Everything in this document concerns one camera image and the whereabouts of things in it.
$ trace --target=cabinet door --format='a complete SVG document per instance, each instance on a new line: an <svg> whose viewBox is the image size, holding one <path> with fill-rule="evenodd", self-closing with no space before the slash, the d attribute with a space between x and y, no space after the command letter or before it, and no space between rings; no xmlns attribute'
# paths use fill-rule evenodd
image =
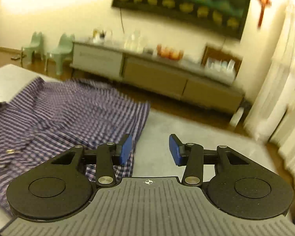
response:
<svg viewBox="0 0 295 236"><path fill-rule="evenodd" d="M237 111L243 93L206 79L188 80L182 100L223 112Z"/></svg>
<svg viewBox="0 0 295 236"><path fill-rule="evenodd" d="M125 62L124 81L169 97L180 99L187 77L175 69L142 59L128 58Z"/></svg>
<svg viewBox="0 0 295 236"><path fill-rule="evenodd" d="M122 60L122 53L75 44L72 67L109 79L121 80Z"/></svg>

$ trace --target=white wall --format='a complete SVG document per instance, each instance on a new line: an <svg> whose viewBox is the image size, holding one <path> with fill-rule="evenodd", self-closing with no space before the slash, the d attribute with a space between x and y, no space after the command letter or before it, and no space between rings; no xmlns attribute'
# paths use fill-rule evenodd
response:
<svg viewBox="0 0 295 236"><path fill-rule="evenodd" d="M113 31L122 40L120 11L111 8L112 0L0 0L0 46L20 49L29 43L34 31L45 35L46 51L54 48L63 32L76 38L91 35L96 27ZM226 50L243 57L235 84L254 101L268 72L271 56L278 40L286 0L272 0L266 8L263 25L257 29L260 4L251 0L241 41L227 39ZM135 29L148 37L149 46L162 43L185 50L194 58L202 56L206 43L222 46L224 37L187 23L152 14L123 10L126 34Z"/></svg>

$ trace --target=black circular disc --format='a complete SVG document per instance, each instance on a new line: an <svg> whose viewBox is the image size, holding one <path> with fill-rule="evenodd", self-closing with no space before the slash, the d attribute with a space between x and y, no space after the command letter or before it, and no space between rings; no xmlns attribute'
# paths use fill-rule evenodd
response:
<svg viewBox="0 0 295 236"><path fill-rule="evenodd" d="M62 193L66 187L63 180L56 177L43 177L29 186L29 191L37 197L50 198Z"/></svg>
<svg viewBox="0 0 295 236"><path fill-rule="evenodd" d="M207 188L212 203L244 219L268 219L286 214L293 189L279 175L263 167L232 165L214 176Z"/></svg>
<svg viewBox="0 0 295 236"><path fill-rule="evenodd" d="M241 196L259 199L267 196L271 192L271 187L261 179L248 177L236 181L235 190Z"/></svg>
<svg viewBox="0 0 295 236"><path fill-rule="evenodd" d="M54 220L82 208L92 185L70 165L36 167L15 178L6 196L11 211L26 219Z"/></svg>

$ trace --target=baseboard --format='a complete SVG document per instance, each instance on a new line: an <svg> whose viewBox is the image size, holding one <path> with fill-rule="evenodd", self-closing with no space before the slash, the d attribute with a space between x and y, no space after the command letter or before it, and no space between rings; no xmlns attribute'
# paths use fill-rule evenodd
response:
<svg viewBox="0 0 295 236"><path fill-rule="evenodd" d="M15 54L20 54L21 50L17 49L10 49L10 48L5 48L5 47L0 47L1 52L9 52L9 53L15 53Z"/></svg>

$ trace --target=striped shirt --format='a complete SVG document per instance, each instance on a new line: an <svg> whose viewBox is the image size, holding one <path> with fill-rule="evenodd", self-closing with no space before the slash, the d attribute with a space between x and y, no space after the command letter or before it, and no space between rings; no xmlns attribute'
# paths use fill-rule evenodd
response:
<svg viewBox="0 0 295 236"><path fill-rule="evenodd" d="M118 143L126 133L132 135L133 150L127 163L114 169L117 180L131 176L149 109L105 83L36 78L0 109L0 206L10 211L6 189L22 173L75 145L95 149ZM95 165L87 166L86 176L95 180Z"/></svg>

